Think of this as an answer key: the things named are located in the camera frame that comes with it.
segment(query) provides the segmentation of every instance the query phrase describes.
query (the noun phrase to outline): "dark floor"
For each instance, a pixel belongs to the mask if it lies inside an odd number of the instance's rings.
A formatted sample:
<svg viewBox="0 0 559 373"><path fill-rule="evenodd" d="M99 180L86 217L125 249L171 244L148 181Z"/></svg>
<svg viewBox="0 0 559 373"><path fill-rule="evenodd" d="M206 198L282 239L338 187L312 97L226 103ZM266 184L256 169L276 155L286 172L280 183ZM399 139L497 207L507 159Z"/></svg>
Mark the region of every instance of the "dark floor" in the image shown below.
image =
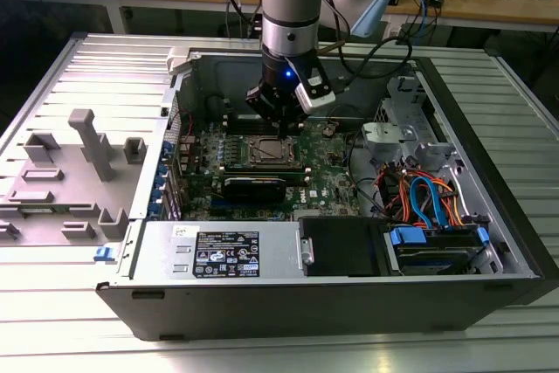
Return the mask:
<svg viewBox="0 0 559 373"><path fill-rule="evenodd" d="M157 35L223 37L224 14L219 12L149 10L130 11L131 32ZM43 5L0 0L0 133L4 131L33 88L41 80L52 61L74 31L108 32L110 24L103 10L80 5ZM231 35L238 26L231 18ZM383 33L381 25L370 42L377 42ZM334 36L331 30L321 32L322 38ZM548 62L546 71L534 83L533 91L557 118L559 116L559 57L545 57L545 34L485 31L458 28L437 28L428 40L435 46L480 48L497 51L525 81L535 69Z"/></svg>

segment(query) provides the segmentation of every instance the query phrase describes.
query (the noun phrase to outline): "blue cable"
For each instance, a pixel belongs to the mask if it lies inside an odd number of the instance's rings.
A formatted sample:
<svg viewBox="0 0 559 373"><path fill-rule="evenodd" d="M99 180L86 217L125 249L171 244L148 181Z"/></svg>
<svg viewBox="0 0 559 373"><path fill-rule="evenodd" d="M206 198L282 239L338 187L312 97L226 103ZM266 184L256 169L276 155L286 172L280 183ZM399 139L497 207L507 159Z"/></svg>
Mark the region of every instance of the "blue cable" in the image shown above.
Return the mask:
<svg viewBox="0 0 559 373"><path fill-rule="evenodd" d="M431 191L431 197L433 200L433 209L435 210L435 217L437 218L438 225L442 227L449 227L450 225L446 220L445 213L440 208L440 200L438 198L437 187L435 186L434 183L431 182L429 178L425 178L424 176L418 176L411 183L410 185L411 208L416 212L418 217L421 218L425 222L425 224L427 224L428 229L433 228L433 223L431 222L431 220L421 211L421 209L418 206L418 194L416 192L416 189L418 187L419 182L421 181L425 182L427 184L427 187L429 187L429 190Z"/></svg>
<svg viewBox="0 0 559 373"><path fill-rule="evenodd" d="M425 28L425 21L427 20L427 6L425 5L425 0L420 0L420 1L421 1L421 10L423 12L423 18L421 19L421 25L419 25L419 31L415 37L415 41L413 44L416 44L418 39L420 39L421 36L423 35L423 29Z"/></svg>

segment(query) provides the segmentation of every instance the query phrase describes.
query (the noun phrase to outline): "circuit board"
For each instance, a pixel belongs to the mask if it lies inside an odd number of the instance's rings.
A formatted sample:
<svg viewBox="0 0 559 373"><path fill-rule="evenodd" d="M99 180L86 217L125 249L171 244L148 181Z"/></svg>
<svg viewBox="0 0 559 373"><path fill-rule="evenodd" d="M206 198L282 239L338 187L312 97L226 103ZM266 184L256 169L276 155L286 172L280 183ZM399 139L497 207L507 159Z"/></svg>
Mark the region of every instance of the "circuit board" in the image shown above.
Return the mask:
<svg viewBox="0 0 559 373"><path fill-rule="evenodd" d="M325 122L308 121L298 136L228 135L209 124L193 134L182 159L184 220L297 220L303 216L355 216L356 191L344 168L344 134L325 137ZM222 182L228 176L286 180L285 199L275 204L231 204Z"/></svg>

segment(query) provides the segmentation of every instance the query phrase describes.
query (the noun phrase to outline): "sticker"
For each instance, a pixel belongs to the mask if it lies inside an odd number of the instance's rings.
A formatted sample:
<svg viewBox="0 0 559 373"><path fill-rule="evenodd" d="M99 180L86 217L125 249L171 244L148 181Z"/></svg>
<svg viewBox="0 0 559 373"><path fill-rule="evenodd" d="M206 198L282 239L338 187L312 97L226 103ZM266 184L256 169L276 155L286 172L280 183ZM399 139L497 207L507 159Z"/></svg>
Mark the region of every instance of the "sticker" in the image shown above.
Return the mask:
<svg viewBox="0 0 559 373"><path fill-rule="evenodd" d="M198 231L194 276L199 279L259 277L259 233L257 231Z"/></svg>
<svg viewBox="0 0 559 373"><path fill-rule="evenodd" d="M20 211L22 213L26 213L26 214L34 214L34 213L48 213L48 214L50 214L50 213L53 213L52 209L49 209L49 208L44 208L44 209L25 209L25 208L22 208L22 209L20 209Z"/></svg>
<svg viewBox="0 0 559 373"><path fill-rule="evenodd" d="M185 224L176 224L173 226L173 236L176 238L194 236L198 231L200 231L200 226L189 226Z"/></svg>
<svg viewBox="0 0 559 373"><path fill-rule="evenodd" d="M310 79L308 80L308 84L309 84L310 86L318 86L318 85L321 84L321 83L322 83L322 78L321 78L320 76L315 76L315 77L310 78Z"/></svg>

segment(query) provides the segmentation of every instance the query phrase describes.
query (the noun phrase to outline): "power supply label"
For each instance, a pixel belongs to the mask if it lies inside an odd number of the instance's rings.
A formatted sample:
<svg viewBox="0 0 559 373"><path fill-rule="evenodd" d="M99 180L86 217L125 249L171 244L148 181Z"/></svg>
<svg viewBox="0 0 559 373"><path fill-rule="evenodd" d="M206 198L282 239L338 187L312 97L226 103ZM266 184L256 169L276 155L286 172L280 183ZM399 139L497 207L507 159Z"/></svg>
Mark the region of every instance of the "power supply label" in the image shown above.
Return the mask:
<svg viewBox="0 0 559 373"><path fill-rule="evenodd" d="M198 279L260 276L257 231L199 231L194 255Z"/></svg>

